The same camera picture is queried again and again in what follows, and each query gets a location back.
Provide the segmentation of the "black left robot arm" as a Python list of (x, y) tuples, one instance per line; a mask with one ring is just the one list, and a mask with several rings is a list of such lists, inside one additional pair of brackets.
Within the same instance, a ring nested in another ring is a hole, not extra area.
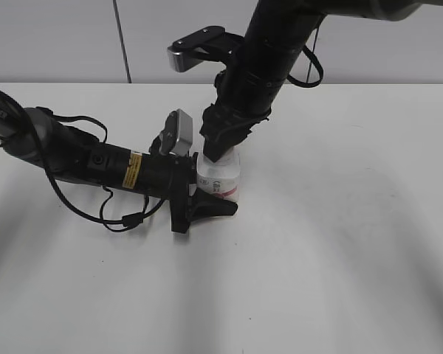
[[(172, 111), (148, 153), (107, 143), (72, 126), (76, 121), (103, 126), (88, 116), (65, 117), (48, 108), (24, 108), (0, 90), (0, 148), (11, 156), (44, 169), (59, 199), (74, 213), (111, 232), (138, 227), (168, 202), (173, 232), (186, 233), (192, 222), (232, 216), (235, 202), (217, 198), (196, 186), (196, 154), (190, 155), (193, 121)], [(141, 194), (142, 211), (117, 220), (94, 217), (64, 196), (58, 181)]]

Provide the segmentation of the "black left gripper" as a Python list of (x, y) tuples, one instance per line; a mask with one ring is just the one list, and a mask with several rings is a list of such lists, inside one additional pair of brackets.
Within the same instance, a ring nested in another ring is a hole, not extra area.
[(169, 202), (173, 232), (186, 233), (193, 222), (233, 216), (238, 210), (236, 202), (217, 198), (199, 188), (190, 196), (190, 185), (195, 183), (195, 157), (197, 154), (144, 154), (142, 158), (143, 190)]

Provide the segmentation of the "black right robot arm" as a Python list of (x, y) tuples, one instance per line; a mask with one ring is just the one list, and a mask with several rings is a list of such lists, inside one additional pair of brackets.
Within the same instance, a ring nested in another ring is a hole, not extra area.
[(307, 40), (326, 16), (401, 21), (418, 8), (417, 1), (259, 1), (242, 39), (202, 47), (226, 66), (216, 81), (217, 99), (202, 116), (203, 154), (218, 161), (267, 119)]

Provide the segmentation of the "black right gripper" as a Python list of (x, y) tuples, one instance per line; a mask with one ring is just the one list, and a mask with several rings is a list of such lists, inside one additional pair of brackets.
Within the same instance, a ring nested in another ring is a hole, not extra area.
[(211, 104), (202, 115), (200, 134), (205, 138), (203, 154), (217, 162), (229, 149), (239, 145), (251, 133), (251, 128), (268, 120), (272, 110), (248, 114), (219, 104)]

